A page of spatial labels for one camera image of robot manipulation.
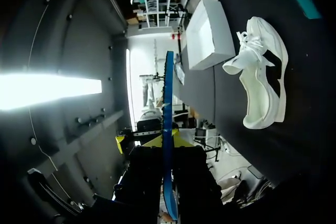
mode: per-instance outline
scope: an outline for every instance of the white sneaker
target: white sneaker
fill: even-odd
[[[246,32],[237,33],[240,40],[238,56],[224,63],[223,69],[237,74],[247,93],[247,114],[243,120],[249,129],[263,129],[274,122],[283,122],[286,110],[286,92],[283,83],[288,54],[284,42],[275,29],[265,20],[252,17],[247,22]],[[274,66],[263,54],[270,50],[282,63],[280,97],[270,86],[266,66]]]

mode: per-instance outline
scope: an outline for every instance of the shoe sole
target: shoe sole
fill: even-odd
[[[274,27],[272,27],[272,25],[270,23],[268,23],[264,19],[262,19],[262,20],[263,21],[261,23],[266,22],[268,24],[268,26],[272,29],[273,33],[279,39],[280,45],[281,45],[281,52],[282,52],[281,77],[280,77],[280,79],[278,79],[278,82],[280,84],[279,108],[278,108],[278,113],[277,113],[276,117],[274,118],[274,121],[278,122],[278,123],[282,123],[285,120],[285,114],[286,114],[286,101],[287,101],[287,97],[286,97],[286,90],[285,90],[284,80],[285,80],[285,71],[286,71],[286,67],[287,67],[287,64],[288,64],[288,53],[287,53],[285,44],[282,41],[282,39],[281,39],[280,35],[278,34],[278,32],[274,29]]]

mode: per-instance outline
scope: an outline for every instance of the blue board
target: blue board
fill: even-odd
[[[177,220],[177,207],[173,195],[172,185],[172,162],[174,142],[172,137],[173,123],[173,69],[174,69],[174,52],[168,51],[166,55],[165,66],[165,84],[163,94],[163,196],[169,215],[173,220]]]

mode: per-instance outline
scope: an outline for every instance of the black table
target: black table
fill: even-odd
[[[282,37],[289,55],[285,121],[263,130],[245,128],[242,121],[247,97],[239,74],[228,75],[222,64],[189,71],[186,48],[182,52],[186,77],[185,86],[180,86],[181,99],[214,122],[220,134],[273,183],[298,171],[319,171],[331,150],[336,129],[335,50],[324,21],[307,19],[296,0],[219,1],[236,53],[236,32],[245,31],[252,16],[264,18]],[[277,72],[267,72],[268,77],[272,74]]]

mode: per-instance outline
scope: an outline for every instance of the white shelf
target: white shelf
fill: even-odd
[[[146,17],[147,27],[148,28],[157,28],[157,27],[172,27],[179,26],[182,20],[182,17],[185,15],[184,11],[173,11],[170,10],[172,3],[171,0],[167,0],[167,3],[159,3],[159,0],[144,0],[146,11],[141,14],[142,16]],[[185,8],[188,0],[181,0],[182,6]],[[166,5],[167,11],[160,11],[160,6]],[[171,22],[171,15],[172,14],[179,14],[179,18]],[[166,14],[164,21],[160,20],[160,14]],[[156,26],[153,25],[153,22],[150,21],[149,15],[156,15]]]

